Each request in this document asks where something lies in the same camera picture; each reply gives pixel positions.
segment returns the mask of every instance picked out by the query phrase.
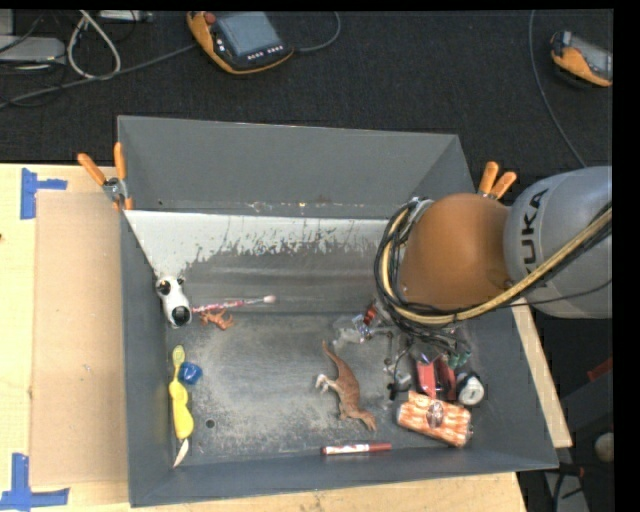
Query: black floor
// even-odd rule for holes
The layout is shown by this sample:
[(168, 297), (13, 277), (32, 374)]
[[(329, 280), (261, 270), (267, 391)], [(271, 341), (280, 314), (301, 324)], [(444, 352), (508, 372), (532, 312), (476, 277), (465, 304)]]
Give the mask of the black floor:
[[(73, 10), (14, 12), (17, 35), (55, 37), (65, 45), (80, 20)], [(112, 165), (116, 119), (128, 114), (453, 133), (476, 185), (488, 160), (518, 173), (507, 204), (544, 177), (612, 162), (613, 86), (584, 87), (563, 78), (549, 41), (554, 32), (570, 30), (612, 51), (613, 9), (273, 14), (281, 37), (297, 48), (330, 41), (338, 27), (339, 33), (326, 47), (237, 76), (194, 45), (186, 11), (153, 11), (151, 22), (139, 24), (96, 18), (125, 71), (109, 80), (82, 81), (70, 66), (25, 71), (4, 63), (0, 161), (75, 164), (77, 153), (87, 152), (98, 165)], [(85, 73), (114, 69), (93, 30), (77, 42), (74, 56)], [(538, 313), (536, 324), (561, 399), (587, 384), (587, 372), (612, 355), (610, 319)], [(577, 462), (590, 463), (591, 429), (609, 428), (612, 418), (604, 423), (574, 433)], [(592, 512), (613, 510), (607, 469), (604, 480), (584, 479)], [(520, 476), (529, 510), (546, 510), (544, 475)]]

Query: toy dinosaur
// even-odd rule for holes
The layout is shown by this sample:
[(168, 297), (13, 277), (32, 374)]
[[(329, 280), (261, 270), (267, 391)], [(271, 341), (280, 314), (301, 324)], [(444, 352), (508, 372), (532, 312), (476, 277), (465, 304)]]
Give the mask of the toy dinosaur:
[(322, 341), (322, 349), (338, 367), (338, 378), (329, 379), (320, 374), (316, 380), (316, 387), (322, 386), (322, 393), (329, 388), (333, 389), (340, 398), (340, 419), (356, 418), (364, 422), (369, 430), (377, 430), (375, 416), (360, 408), (360, 384), (349, 365), (329, 350), (326, 341)]
[(224, 331), (228, 327), (231, 327), (234, 324), (231, 313), (229, 313), (229, 316), (225, 318), (224, 315), (226, 314), (226, 312), (227, 312), (226, 309), (223, 309), (218, 313), (213, 313), (211, 311), (204, 311), (200, 313), (200, 323), (202, 325), (207, 325), (209, 322), (211, 322), (212, 324), (217, 325), (220, 329)]

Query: gray tray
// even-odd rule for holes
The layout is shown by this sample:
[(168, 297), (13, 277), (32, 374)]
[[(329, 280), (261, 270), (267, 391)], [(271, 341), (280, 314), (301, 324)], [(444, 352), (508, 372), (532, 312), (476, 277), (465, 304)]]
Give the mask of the gray tray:
[[(336, 375), (321, 341), (375, 293), (388, 216), (416, 194), (472, 189), (456, 136), (137, 117), (120, 118), (119, 135), (136, 200), (121, 218), (133, 506), (557, 467), (508, 309), (461, 327), (473, 349), (467, 364), (487, 389), (462, 449), (395, 423), (403, 396), (389, 399), (384, 360), (397, 336), (335, 346), (377, 432), (339, 420), (335, 394), (314, 386), (318, 374)], [(194, 305), (269, 294), (278, 302), (233, 310), (226, 331), (197, 319), (171, 329), (153, 288), (162, 273), (184, 277)], [(167, 385), (178, 343), (203, 376), (189, 386), (191, 449), (172, 469)], [(365, 440), (393, 449), (320, 455), (323, 445)]]

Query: blue tape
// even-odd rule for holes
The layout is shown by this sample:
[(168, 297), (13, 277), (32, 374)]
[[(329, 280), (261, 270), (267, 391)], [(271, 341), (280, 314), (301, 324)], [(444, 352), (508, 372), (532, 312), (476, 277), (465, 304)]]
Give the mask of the blue tape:
[(29, 457), (14, 453), (11, 458), (11, 490), (0, 496), (0, 510), (29, 512), (32, 507), (66, 505), (69, 489), (51, 492), (31, 492), (29, 487)]
[(40, 189), (66, 190), (65, 180), (48, 179), (38, 181), (38, 175), (26, 167), (22, 168), (22, 190), (20, 197), (20, 218), (33, 219), (36, 216), (36, 192)]

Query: red marker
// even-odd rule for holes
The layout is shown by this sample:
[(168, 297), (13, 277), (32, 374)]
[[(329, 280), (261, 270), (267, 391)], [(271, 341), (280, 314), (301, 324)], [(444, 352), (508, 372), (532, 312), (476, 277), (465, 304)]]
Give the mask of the red marker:
[(344, 453), (369, 453), (391, 450), (391, 443), (355, 443), (341, 446), (323, 446), (322, 455), (340, 455)]

